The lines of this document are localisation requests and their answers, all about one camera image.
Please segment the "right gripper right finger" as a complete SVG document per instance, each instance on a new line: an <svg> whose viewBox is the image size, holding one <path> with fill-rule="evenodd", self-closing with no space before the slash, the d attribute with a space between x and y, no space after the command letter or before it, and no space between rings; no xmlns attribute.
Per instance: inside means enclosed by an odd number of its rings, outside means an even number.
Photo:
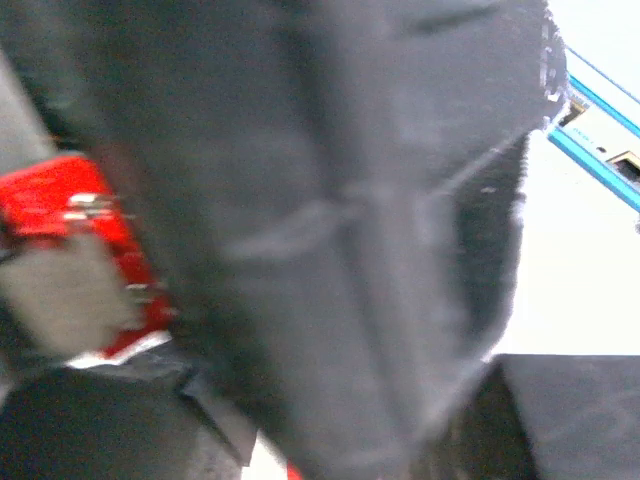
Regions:
<svg viewBox="0 0 640 480"><path fill-rule="evenodd" d="M636 356L503 355L417 479L636 479Z"/></svg>

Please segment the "small black network switch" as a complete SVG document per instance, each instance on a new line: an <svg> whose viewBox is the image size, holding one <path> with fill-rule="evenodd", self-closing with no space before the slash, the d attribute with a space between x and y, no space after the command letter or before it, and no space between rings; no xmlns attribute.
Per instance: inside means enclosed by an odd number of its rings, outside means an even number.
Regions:
<svg viewBox="0 0 640 480"><path fill-rule="evenodd" d="M1 406L158 347L307 479L403 479L505 329L544 1L5 1Z"/></svg>

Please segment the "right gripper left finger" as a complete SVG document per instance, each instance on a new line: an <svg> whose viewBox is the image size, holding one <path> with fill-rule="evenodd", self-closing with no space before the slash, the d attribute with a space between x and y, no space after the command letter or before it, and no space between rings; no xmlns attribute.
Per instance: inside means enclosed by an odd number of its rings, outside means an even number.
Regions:
<svg viewBox="0 0 640 480"><path fill-rule="evenodd" d="M4 479L238 479L256 428L168 346L43 369L1 406Z"/></svg>

